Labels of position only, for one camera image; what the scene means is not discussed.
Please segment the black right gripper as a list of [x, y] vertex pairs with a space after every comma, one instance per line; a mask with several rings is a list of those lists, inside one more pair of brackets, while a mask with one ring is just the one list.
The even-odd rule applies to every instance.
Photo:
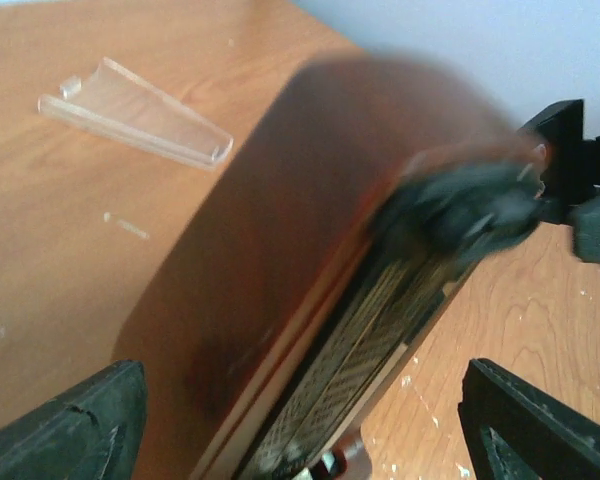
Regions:
[[600, 136], [584, 139], [584, 100], [561, 100], [523, 126], [540, 138], [542, 220], [570, 224], [573, 254], [600, 264]]

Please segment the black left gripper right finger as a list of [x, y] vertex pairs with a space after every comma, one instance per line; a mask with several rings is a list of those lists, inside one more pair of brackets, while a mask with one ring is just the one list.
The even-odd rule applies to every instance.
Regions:
[[600, 479], [600, 425], [486, 358], [458, 405], [477, 479]]

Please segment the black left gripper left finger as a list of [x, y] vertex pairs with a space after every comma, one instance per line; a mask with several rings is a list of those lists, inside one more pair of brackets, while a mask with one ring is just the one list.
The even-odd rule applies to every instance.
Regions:
[[146, 419], [143, 365], [117, 361], [0, 429], [0, 479], [129, 479]]

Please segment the brown wooden metronome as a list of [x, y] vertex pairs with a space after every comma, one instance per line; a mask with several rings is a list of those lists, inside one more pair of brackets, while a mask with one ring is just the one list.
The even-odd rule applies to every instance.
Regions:
[[546, 149], [451, 72], [303, 66], [148, 284], [137, 479], [367, 479], [364, 416], [475, 264], [538, 224]]

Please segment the clear plastic metronome cover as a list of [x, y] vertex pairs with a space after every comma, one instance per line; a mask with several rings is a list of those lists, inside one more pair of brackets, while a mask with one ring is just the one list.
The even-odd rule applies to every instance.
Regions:
[[213, 169], [234, 145], [231, 134], [110, 58], [59, 90], [39, 97], [39, 113], [184, 165]]

